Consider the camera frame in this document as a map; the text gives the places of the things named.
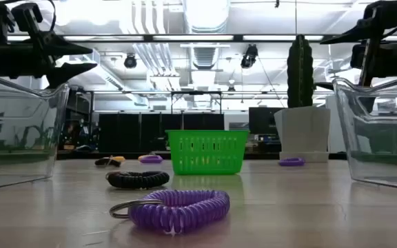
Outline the green plastic basket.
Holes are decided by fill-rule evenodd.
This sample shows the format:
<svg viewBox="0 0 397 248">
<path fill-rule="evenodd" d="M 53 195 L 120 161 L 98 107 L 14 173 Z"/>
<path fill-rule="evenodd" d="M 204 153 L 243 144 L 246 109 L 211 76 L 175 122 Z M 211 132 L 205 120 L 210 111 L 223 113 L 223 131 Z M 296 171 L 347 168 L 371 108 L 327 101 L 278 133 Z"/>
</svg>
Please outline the green plastic basket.
<svg viewBox="0 0 397 248">
<path fill-rule="evenodd" d="M 246 130 L 168 130 L 176 175 L 232 175 L 241 171 Z"/>
</svg>

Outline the black spring keychain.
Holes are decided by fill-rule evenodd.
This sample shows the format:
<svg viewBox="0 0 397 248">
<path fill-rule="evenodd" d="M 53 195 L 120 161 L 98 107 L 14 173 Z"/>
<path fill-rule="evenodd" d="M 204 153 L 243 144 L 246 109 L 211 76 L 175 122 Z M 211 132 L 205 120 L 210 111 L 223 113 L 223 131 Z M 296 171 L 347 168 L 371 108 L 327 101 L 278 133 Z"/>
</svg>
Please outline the black spring keychain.
<svg viewBox="0 0 397 248">
<path fill-rule="evenodd" d="M 151 189 L 168 183 L 170 175 L 161 171 L 109 172 L 105 178 L 111 186 L 119 189 Z"/>
<path fill-rule="evenodd" d="M 95 164 L 97 167 L 106 167 L 106 166 L 120 167 L 120 166 L 121 166 L 121 163 L 120 163 L 120 162 L 117 162 L 117 161 L 112 160 L 111 157 L 103 157 L 103 158 L 100 158 L 100 159 L 96 160 L 96 161 L 94 162 L 94 164 Z"/>
</svg>

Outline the black cabinet row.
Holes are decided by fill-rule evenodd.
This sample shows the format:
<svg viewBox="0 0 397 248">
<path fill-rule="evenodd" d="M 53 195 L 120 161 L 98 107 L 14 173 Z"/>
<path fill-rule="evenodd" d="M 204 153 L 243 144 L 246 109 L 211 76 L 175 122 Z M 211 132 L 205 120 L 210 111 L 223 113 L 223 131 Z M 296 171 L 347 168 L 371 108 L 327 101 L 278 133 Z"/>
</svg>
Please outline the black cabinet row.
<svg viewBox="0 0 397 248">
<path fill-rule="evenodd" d="M 101 114 L 100 152 L 138 153 L 169 149 L 168 130 L 224 130 L 224 115 Z"/>
</svg>

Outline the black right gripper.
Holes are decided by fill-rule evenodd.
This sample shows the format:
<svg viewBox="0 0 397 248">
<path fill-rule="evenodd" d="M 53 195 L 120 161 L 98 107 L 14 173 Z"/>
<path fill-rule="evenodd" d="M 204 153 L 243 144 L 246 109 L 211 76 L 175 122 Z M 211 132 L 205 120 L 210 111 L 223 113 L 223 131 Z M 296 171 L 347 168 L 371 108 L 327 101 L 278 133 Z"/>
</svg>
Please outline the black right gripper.
<svg viewBox="0 0 397 248">
<path fill-rule="evenodd" d="M 359 19 L 356 25 L 343 34 L 324 37 L 320 44 L 335 44 L 365 40 L 359 85 L 369 87 L 373 77 L 397 76 L 397 42 L 380 42 L 378 19 Z M 334 90 L 329 82 L 316 82 L 316 87 Z"/>
</svg>

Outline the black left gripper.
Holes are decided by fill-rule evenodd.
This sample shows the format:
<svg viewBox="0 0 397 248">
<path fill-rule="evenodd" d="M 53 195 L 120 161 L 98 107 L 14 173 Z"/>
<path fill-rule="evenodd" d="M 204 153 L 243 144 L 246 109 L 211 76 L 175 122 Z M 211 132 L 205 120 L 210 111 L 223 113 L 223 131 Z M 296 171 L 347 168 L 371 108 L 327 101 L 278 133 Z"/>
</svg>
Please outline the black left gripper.
<svg viewBox="0 0 397 248">
<path fill-rule="evenodd" d="M 71 78 L 97 66 L 96 63 L 64 63 L 55 68 L 56 60 L 64 55 L 92 53 L 86 48 L 65 40 L 54 32 L 32 35 L 32 44 L 0 45 L 0 76 L 15 79 L 19 76 L 41 77 L 46 74 L 48 88 L 57 88 Z"/>
</svg>

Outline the white square planter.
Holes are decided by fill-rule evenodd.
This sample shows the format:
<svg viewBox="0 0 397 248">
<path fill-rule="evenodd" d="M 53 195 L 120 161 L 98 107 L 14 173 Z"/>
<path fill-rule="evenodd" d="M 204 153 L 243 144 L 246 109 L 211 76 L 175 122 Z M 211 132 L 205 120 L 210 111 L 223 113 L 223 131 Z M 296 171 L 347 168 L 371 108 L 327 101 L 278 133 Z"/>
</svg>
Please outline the white square planter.
<svg viewBox="0 0 397 248">
<path fill-rule="evenodd" d="M 330 109 L 295 107 L 274 114 L 282 152 L 326 152 Z"/>
</svg>

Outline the black ceiling spotlight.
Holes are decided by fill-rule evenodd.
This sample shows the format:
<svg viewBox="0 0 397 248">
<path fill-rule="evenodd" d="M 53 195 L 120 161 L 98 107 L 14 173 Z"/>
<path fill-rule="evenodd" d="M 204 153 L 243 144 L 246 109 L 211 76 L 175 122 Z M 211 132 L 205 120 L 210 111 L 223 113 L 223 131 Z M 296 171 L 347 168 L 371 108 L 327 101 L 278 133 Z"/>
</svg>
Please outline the black ceiling spotlight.
<svg viewBox="0 0 397 248">
<path fill-rule="evenodd" d="M 243 69 L 251 68 L 255 64 L 257 56 L 258 49 L 256 44 L 249 44 L 241 60 L 241 67 Z"/>
<path fill-rule="evenodd" d="M 137 60 L 135 53 L 127 53 L 123 65 L 127 69 L 133 69 L 137 66 Z"/>
</svg>

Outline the silver round air duct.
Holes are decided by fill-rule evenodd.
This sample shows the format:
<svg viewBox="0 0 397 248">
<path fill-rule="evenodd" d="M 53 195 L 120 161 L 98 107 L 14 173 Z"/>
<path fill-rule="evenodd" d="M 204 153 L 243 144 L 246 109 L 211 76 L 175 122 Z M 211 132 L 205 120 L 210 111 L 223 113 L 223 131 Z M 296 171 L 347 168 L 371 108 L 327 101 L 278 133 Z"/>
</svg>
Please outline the silver round air duct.
<svg viewBox="0 0 397 248">
<path fill-rule="evenodd" d="M 185 27 L 192 34 L 225 33 L 230 0 L 182 0 Z"/>
</svg>

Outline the tall green cactus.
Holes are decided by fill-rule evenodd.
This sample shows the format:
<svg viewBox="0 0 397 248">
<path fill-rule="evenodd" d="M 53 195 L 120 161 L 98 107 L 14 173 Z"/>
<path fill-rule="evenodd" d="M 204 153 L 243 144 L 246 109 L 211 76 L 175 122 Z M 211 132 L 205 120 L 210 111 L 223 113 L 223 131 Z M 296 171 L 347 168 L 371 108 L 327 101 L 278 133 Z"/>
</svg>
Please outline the tall green cactus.
<svg viewBox="0 0 397 248">
<path fill-rule="evenodd" d="M 287 58 L 287 107 L 307 107 L 313 104 L 313 57 L 309 41 L 297 34 Z"/>
</svg>

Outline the black monitor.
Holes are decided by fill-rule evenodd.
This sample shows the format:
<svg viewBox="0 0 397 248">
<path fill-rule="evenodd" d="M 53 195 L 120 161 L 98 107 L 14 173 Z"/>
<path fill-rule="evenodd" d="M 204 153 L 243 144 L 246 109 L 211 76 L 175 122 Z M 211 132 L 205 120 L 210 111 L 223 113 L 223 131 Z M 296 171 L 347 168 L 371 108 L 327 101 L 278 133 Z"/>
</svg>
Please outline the black monitor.
<svg viewBox="0 0 397 248">
<path fill-rule="evenodd" d="M 250 107 L 249 129 L 251 134 L 278 134 L 274 114 L 279 107 Z"/>
</svg>

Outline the clear plastic bin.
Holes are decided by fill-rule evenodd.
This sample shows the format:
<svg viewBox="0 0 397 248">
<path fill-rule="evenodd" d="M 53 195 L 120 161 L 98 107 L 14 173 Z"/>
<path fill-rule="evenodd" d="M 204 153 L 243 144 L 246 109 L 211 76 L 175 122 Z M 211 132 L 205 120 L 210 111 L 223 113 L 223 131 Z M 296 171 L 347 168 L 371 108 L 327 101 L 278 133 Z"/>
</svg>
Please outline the clear plastic bin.
<svg viewBox="0 0 397 248">
<path fill-rule="evenodd" d="M 397 79 L 374 87 L 333 81 L 351 178 L 397 187 Z"/>
<path fill-rule="evenodd" d="M 69 93 L 0 78 L 0 187 L 51 177 Z"/>
</svg>

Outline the purple spring keychain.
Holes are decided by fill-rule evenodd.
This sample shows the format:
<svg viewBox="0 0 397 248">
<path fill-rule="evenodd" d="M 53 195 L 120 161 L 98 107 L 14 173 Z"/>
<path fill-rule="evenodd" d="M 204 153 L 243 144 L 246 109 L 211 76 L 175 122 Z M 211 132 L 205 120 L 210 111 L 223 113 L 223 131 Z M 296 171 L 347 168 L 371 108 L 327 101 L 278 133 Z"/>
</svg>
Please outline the purple spring keychain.
<svg viewBox="0 0 397 248">
<path fill-rule="evenodd" d="M 184 234 L 224 219 L 229 210 L 227 192 L 167 189 L 115 205 L 109 215 L 129 219 L 140 228 Z"/>
<path fill-rule="evenodd" d="M 299 167 L 305 164 L 302 158 L 285 158 L 279 160 L 278 164 L 282 167 Z"/>
<path fill-rule="evenodd" d="M 162 163 L 163 158 L 157 154 L 146 154 L 138 157 L 140 163 Z"/>
</svg>

